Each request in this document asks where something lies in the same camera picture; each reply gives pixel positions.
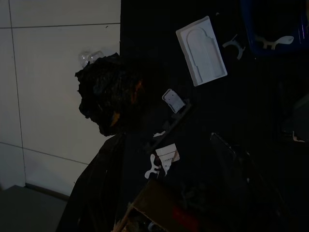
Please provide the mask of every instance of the red label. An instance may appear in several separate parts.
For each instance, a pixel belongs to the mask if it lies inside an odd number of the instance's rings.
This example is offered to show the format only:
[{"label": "red label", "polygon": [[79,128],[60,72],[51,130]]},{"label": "red label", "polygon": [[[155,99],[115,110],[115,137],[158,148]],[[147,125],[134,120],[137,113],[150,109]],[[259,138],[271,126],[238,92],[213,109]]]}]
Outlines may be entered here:
[{"label": "red label", "polygon": [[173,219],[191,232],[198,232],[198,221],[181,208],[173,208]]}]

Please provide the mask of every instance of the tile grout line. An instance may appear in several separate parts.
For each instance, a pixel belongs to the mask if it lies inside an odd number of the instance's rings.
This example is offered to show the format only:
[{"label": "tile grout line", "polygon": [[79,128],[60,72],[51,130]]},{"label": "tile grout line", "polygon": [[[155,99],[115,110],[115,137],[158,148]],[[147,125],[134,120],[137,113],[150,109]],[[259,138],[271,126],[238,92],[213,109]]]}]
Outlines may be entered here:
[{"label": "tile grout line", "polygon": [[20,147],[20,146],[17,146],[17,145],[8,144],[8,143],[4,143],[4,142],[0,142],[0,144],[4,144],[4,145],[8,145],[8,146],[14,146],[14,147],[21,148],[21,149],[23,149],[23,154],[24,154],[24,149],[25,149],[25,150],[29,150],[29,151],[34,151],[34,152],[37,152],[37,153],[41,153],[41,154],[44,154],[44,155],[56,157],[56,158],[59,158],[59,159],[64,159],[64,160],[73,161],[73,162],[76,162],[76,163],[81,163],[81,164],[89,165],[89,163],[84,163],[84,162],[76,161],[76,160],[73,160],[73,159],[68,159],[68,158],[64,158],[64,157],[60,157],[60,156],[55,156],[55,155],[48,154],[48,153],[45,153],[45,152],[36,151],[36,150],[30,149],[30,148]]},{"label": "tile grout line", "polygon": [[93,23],[93,24],[72,24],[72,25],[50,25],[50,26],[32,26],[32,27],[11,27],[8,28],[0,28],[0,29],[21,29],[21,28],[55,28],[55,27],[74,27],[74,26],[96,26],[96,25],[117,25],[120,23]]},{"label": "tile grout line", "polygon": [[[8,2],[9,2],[10,22],[11,22],[11,27],[12,27],[12,16],[11,16],[10,0],[8,0]],[[24,154],[23,134],[22,134],[22,130],[21,130],[21,118],[20,118],[20,107],[19,107],[19,95],[18,95],[18,83],[17,83],[17,71],[16,71],[16,59],[15,59],[15,47],[14,47],[13,28],[11,28],[11,33],[12,33],[13,56],[14,56],[14,67],[15,67],[15,78],[16,78],[16,90],[17,90],[17,102],[18,102],[18,113],[19,113],[20,137],[21,137],[21,146],[22,146],[22,151],[23,151],[24,175],[25,175],[25,183],[26,183],[27,182],[27,178],[26,178],[25,154]]]}]

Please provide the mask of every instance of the white plastic tray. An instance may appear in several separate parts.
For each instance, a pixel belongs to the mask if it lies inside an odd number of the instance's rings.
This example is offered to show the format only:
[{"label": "white plastic tray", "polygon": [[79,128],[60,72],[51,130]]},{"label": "white plastic tray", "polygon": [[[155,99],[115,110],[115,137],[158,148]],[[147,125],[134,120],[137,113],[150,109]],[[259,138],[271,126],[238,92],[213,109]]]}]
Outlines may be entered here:
[{"label": "white plastic tray", "polygon": [[209,17],[176,31],[194,86],[227,75]]}]

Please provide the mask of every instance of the clear plastic bag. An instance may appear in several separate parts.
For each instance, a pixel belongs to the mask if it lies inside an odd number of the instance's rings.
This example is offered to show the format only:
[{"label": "clear plastic bag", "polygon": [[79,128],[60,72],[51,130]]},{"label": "clear plastic bag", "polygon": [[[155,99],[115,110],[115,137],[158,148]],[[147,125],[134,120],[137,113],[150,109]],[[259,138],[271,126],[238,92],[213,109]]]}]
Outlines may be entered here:
[{"label": "clear plastic bag", "polygon": [[84,68],[86,67],[88,62],[93,63],[100,57],[104,57],[101,51],[96,51],[93,53],[91,53],[90,51],[84,51],[79,54],[78,58],[81,66]]}]

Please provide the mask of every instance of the white plastic clip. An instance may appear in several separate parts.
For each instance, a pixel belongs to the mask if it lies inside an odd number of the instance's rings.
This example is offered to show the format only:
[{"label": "white plastic clip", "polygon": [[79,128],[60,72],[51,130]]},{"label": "white plastic clip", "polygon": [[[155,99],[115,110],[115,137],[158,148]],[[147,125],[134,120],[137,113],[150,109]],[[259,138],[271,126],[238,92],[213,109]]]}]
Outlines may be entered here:
[{"label": "white plastic clip", "polygon": [[155,161],[155,155],[154,155],[154,154],[151,154],[151,155],[150,155],[151,169],[148,170],[148,171],[145,173],[145,178],[146,178],[146,179],[149,179],[150,173],[159,174],[159,170],[155,170],[155,169],[160,169],[160,167],[159,167],[159,166],[156,166],[156,165],[154,164],[154,161]]}]

